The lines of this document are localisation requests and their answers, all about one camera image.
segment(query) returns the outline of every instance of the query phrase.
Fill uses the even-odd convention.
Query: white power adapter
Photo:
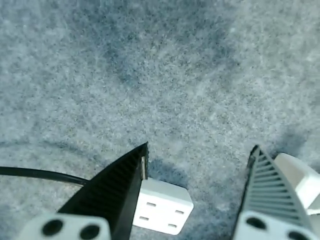
[[[240,213],[233,240],[319,240],[309,229],[282,221],[270,215],[243,211]]]
[[[193,208],[185,188],[149,177],[142,180],[133,225],[177,235]]]
[[[29,221],[16,240],[111,240],[111,234],[102,217],[49,213]]]
[[[303,161],[285,153],[276,156],[274,162],[307,209],[320,194],[320,175]]]

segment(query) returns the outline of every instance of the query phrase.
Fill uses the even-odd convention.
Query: floor
[[[0,1],[0,165],[91,178],[148,141],[182,232],[228,239],[260,144],[320,171],[320,1]],[[78,188],[0,176],[0,239]]]

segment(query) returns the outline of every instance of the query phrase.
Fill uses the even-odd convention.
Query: ribbed texture
[[[141,175],[141,158],[147,156],[147,152],[145,143],[120,157],[80,189],[58,212],[103,217],[113,232],[120,221],[133,179]]]
[[[287,178],[259,146],[251,152],[251,166],[242,211],[252,210],[311,229],[306,212]]]

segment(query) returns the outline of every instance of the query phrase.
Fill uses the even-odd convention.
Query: cable
[[[46,179],[80,186],[84,186],[87,182],[89,182],[84,178],[71,176],[60,172],[10,166],[0,166],[0,175]]]

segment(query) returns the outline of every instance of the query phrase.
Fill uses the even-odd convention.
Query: plug prong slot
[[[154,203],[152,203],[152,202],[147,202],[146,204],[147,204],[148,206],[151,206],[151,207],[157,206],[156,204],[154,204]]]
[[[141,220],[145,220],[145,221],[148,221],[148,220],[149,220],[149,218],[144,217],[144,216],[139,217],[139,219],[141,219]]]

